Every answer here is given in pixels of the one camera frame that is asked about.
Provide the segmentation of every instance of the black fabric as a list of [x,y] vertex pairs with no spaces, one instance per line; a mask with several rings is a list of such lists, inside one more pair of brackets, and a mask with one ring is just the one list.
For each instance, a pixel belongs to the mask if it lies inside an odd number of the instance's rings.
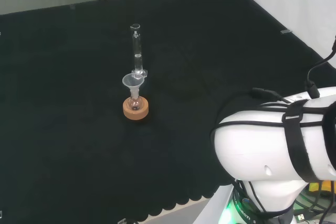
[[[141,25],[142,122],[122,113]],[[143,220],[230,181],[209,141],[230,94],[303,91],[321,58],[252,0],[108,0],[0,17],[2,223]],[[334,86],[329,65],[311,75]],[[262,101],[238,98],[224,117]]]
[[297,174],[306,182],[318,182],[309,161],[306,145],[301,132],[303,106],[307,100],[292,103],[282,116],[289,158]]
[[331,165],[336,169],[336,102],[328,107],[322,119],[324,143]]

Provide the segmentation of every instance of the wires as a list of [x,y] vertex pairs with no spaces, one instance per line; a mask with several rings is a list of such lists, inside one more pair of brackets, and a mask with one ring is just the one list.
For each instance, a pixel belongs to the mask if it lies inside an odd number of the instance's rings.
[[267,211],[265,210],[265,208],[262,206],[262,204],[261,204],[260,200],[258,199],[258,197],[257,197],[257,195],[256,195],[256,192],[254,191],[254,188],[253,188],[253,185],[252,185],[252,183],[251,183],[250,181],[249,181],[248,183],[250,184],[250,187],[251,187],[252,193],[253,193],[254,197],[256,198],[256,200],[257,200],[258,204],[260,205],[260,207],[262,208],[262,210],[263,210],[264,212],[267,212]]
[[319,98],[320,97],[320,92],[319,92],[318,88],[316,87],[315,83],[309,79],[310,72],[313,69],[325,64],[328,60],[330,60],[332,57],[334,57],[335,54],[336,54],[336,40],[334,42],[334,45],[332,46],[331,54],[328,57],[326,57],[325,59],[323,59],[323,60],[317,62],[316,64],[314,64],[310,68],[310,70],[308,71],[307,79],[305,81],[304,87],[305,87],[305,90],[308,92],[311,99]]
[[320,219],[319,224],[323,224],[323,221],[324,221],[325,217],[327,216],[328,212],[330,211],[330,209],[332,208],[332,206],[335,203],[335,183],[334,183],[334,181],[331,181],[330,183],[331,183],[331,201],[330,201],[330,205],[326,209],[326,211],[323,213],[323,215],[322,215],[322,217]]
[[325,64],[325,63],[327,63],[327,61],[330,60],[332,57],[334,57],[335,54],[336,54],[336,50],[333,50],[333,51],[331,52],[331,54],[330,54],[328,57],[326,57],[325,59],[323,59],[323,60],[317,62],[316,64],[314,64],[314,65],[311,67],[311,69],[308,71],[308,74],[307,74],[307,82],[310,81],[310,80],[309,80],[309,74],[310,74],[310,72],[311,72],[313,69],[315,69],[315,68],[317,68],[317,67],[319,67],[319,66],[321,66],[321,65],[323,65],[323,64]]

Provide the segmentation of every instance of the clear plastic funnel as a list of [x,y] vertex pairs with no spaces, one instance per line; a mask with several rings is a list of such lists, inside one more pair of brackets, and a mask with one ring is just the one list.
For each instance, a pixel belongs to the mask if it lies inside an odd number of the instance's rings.
[[139,73],[129,73],[122,78],[122,83],[131,91],[131,97],[127,105],[131,110],[140,110],[143,108],[143,101],[139,96],[139,87],[143,84],[145,77]]

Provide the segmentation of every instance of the black cable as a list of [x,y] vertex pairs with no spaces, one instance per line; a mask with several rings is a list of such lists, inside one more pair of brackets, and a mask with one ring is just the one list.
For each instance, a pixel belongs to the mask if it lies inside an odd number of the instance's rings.
[[241,90],[237,91],[235,93],[232,93],[228,98],[226,98],[219,106],[219,109],[216,114],[216,119],[215,119],[215,124],[219,122],[219,116],[227,104],[237,98],[237,97],[242,97],[245,95],[249,95],[252,98],[256,99],[267,99],[269,101],[279,101],[279,100],[286,100],[284,99],[281,95],[279,95],[277,92],[272,91],[272,90],[267,90],[267,89],[260,89],[260,88],[252,88],[249,90]]
[[288,107],[288,104],[283,104],[283,103],[264,103],[264,104],[260,104],[257,105],[257,107],[272,107],[272,106],[278,106],[278,107]]
[[243,191],[247,194],[246,187],[245,187],[244,183],[241,180],[239,180],[239,183],[242,186]]
[[250,184],[250,187],[251,187],[252,193],[253,193],[254,197],[256,198],[256,200],[257,200],[258,204],[260,205],[260,207],[262,208],[262,210],[263,210],[264,212],[267,212],[267,211],[265,210],[265,208],[262,206],[262,204],[261,204],[260,200],[258,199],[258,197],[257,197],[257,195],[256,195],[256,192],[254,191],[254,188],[253,188],[253,185],[252,185],[252,183],[251,183],[250,181],[249,181],[248,183]]
[[282,101],[282,102],[285,102],[285,103],[291,103],[290,101],[288,101],[287,99],[285,99],[285,98],[280,98],[280,101]]
[[308,71],[308,74],[307,74],[307,82],[310,82],[310,79],[309,79],[309,74],[310,74],[310,72],[311,72],[313,69],[315,69],[315,68],[317,68],[317,67],[319,67],[319,66],[321,66],[321,65],[323,65],[323,64],[325,64],[325,63],[327,63],[327,61],[330,60],[332,57],[334,57],[335,54],[336,54],[336,50],[333,50],[333,51],[331,52],[331,54],[330,54],[328,57],[326,57],[325,59],[323,59],[323,60],[317,62],[316,64],[314,64],[314,65],[311,67],[311,69]]
[[334,183],[334,181],[331,181],[330,184],[331,184],[331,201],[330,201],[329,207],[323,213],[323,215],[322,215],[322,217],[319,221],[319,224],[323,224],[323,221],[324,221],[325,217],[327,216],[328,212],[330,211],[330,209],[332,208],[332,206],[335,203],[335,183]]
[[325,64],[328,60],[330,60],[332,57],[334,57],[334,55],[336,54],[336,40],[335,40],[334,45],[332,46],[331,49],[332,49],[331,54],[328,57],[326,57],[325,59],[323,59],[323,60],[317,62],[316,64],[314,64],[309,69],[309,71],[307,73],[307,78],[306,78],[306,81],[305,81],[304,88],[308,92],[308,95],[310,96],[311,99],[319,98],[320,97],[320,92],[319,92],[316,84],[309,79],[309,74],[313,69]]
[[311,203],[311,206],[309,208],[307,208],[302,214],[305,215],[307,212],[309,212],[310,210],[312,210],[315,206],[317,206],[320,196],[321,196],[321,192],[322,192],[322,182],[319,183],[319,190],[317,192],[317,196],[315,198],[315,201],[313,203]]
[[[303,209],[300,209],[300,210],[306,210],[306,208],[307,208],[306,205],[304,205],[303,203],[301,203],[301,202],[299,202],[299,201],[297,201],[297,200],[295,200],[294,202],[295,202],[298,206],[300,206],[300,207],[303,208]],[[317,210],[317,209],[311,209],[311,211],[312,211],[312,212],[317,212],[317,213],[319,213],[319,214],[321,214],[321,213],[324,212],[323,210]]]
[[301,197],[302,199],[304,199],[305,201],[307,201],[307,202],[313,204],[315,207],[321,208],[322,211],[325,211],[325,210],[327,209],[326,207],[321,206],[321,205],[318,204],[317,202],[312,201],[311,199],[307,198],[307,197],[306,197],[305,195],[303,195],[303,194],[300,194],[300,197]]

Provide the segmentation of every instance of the funnel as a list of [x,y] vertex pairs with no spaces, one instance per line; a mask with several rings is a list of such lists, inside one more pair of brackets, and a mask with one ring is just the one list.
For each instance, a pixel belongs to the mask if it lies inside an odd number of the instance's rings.
[[129,119],[140,120],[148,114],[148,101],[139,96],[139,87],[144,79],[139,73],[129,73],[122,78],[122,83],[131,91],[131,97],[123,103],[124,115]]

